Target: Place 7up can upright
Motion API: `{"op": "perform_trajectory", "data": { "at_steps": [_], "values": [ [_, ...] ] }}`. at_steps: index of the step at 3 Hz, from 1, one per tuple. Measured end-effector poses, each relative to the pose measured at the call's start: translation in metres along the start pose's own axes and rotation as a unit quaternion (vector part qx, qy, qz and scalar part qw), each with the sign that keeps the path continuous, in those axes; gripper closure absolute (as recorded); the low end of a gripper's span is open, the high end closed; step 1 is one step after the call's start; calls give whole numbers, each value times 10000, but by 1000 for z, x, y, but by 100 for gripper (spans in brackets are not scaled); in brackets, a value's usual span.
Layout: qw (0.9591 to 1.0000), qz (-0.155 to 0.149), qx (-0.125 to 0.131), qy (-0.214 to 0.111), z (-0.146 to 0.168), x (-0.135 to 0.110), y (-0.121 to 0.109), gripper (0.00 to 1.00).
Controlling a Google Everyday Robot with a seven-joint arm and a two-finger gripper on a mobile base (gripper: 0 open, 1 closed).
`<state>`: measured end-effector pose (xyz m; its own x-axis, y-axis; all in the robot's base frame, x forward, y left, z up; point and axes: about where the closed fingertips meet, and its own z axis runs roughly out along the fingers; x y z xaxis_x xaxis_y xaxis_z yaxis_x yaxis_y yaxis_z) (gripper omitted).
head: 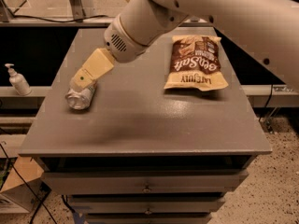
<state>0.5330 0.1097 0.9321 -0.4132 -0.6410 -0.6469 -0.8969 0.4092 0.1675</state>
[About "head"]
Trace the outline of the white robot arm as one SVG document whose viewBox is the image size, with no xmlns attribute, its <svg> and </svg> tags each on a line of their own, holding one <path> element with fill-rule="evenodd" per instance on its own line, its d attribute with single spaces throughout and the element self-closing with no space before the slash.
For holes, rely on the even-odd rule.
<svg viewBox="0 0 299 224">
<path fill-rule="evenodd" d="M 213 26 L 276 77 L 299 90 L 299 5 L 292 0 L 130 0 L 104 33 L 104 47 L 70 80 L 82 91 L 129 63 L 186 20 Z"/>
</svg>

